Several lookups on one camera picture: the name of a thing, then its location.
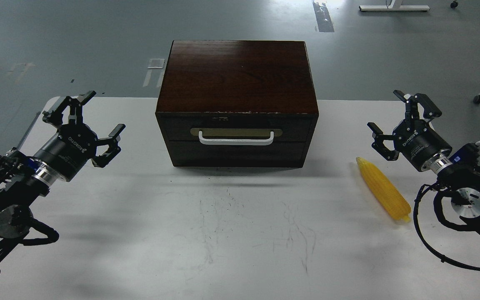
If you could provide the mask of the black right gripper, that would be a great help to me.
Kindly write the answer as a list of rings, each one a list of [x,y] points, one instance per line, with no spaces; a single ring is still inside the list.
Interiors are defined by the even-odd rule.
[[[393,93],[405,103],[405,118],[394,128],[394,135],[385,135],[374,122],[368,122],[367,126],[371,129],[374,140],[372,148],[387,161],[396,161],[399,153],[402,153],[417,171],[424,172],[425,162],[434,155],[448,155],[452,152],[452,146],[428,123],[439,118],[442,111],[426,94],[410,95],[400,90],[394,90]],[[423,108],[422,119],[419,117],[419,105]],[[384,142],[387,140],[394,142],[394,150],[385,146]]]

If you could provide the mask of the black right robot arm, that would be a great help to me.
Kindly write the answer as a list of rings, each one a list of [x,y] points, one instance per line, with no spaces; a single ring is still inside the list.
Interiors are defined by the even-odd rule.
[[[467,144],[452,154],[452,147],[430,125],[434,118],[442,115],[438,106],[422,93],[410,95],[400,90],[393,93],[404,102],[405,117],[390,135],[385,135],[375,123],[369,122],[374,139],[372,148],[387,161],[396,161],[402,155],[417,171],[431,170],[436,175],[436,182],[421,186],[415,198],[413,224],[417,235],[441,262],[480,272],[480,267],[453,260],[430,246],[421,233],[417,218],[422,197],[434,190],[433,209],[440,224],[458,232],[480,235],[478,149]]]

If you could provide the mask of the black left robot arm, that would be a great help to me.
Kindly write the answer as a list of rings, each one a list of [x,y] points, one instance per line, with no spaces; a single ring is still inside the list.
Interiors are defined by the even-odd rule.
[[[70,182],[91,161],[105,167],[121,152],[118,124],[107,138],[99,138],[83,121],[83,106],[94,96],[89,91],[78,97],[59,99],[42,120],[56,133],[35,155],[12,148],[0,155],[0,262],[17,245],[47,245],[59,239],[52,227],[38,221],[30,209],[39,196],[47,196],[58,179]]]

